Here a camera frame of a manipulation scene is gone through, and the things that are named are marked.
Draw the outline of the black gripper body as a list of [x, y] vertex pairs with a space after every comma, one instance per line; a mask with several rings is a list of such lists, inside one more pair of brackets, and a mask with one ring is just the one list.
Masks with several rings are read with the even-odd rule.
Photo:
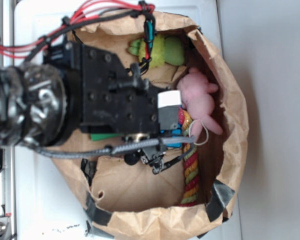
[[158, 94], [163, 88], [141, 76], [139, 65], [126, 70], [119, 57], [82, 43], [51, 47], [43, 62], [55, 67], [65, 87], [62, 132], [157, 136]]

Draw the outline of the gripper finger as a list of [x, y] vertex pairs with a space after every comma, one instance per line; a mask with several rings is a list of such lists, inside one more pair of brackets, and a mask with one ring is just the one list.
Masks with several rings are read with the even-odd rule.
[[167, 90], [158, 95], [158, 123], [160, 130], [175, 130], [179, 123], [179, 107], [182, 104], [179, 90]]

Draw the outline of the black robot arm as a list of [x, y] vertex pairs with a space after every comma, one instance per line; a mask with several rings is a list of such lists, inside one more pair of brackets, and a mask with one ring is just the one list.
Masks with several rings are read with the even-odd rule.
[[42, 64], [0, 68], [0, 147], [63, 144], [73, 131], [144, 134], [176, 129], [178, 90], [156, 87], [138, 64], [81, 43], [51, 47]]

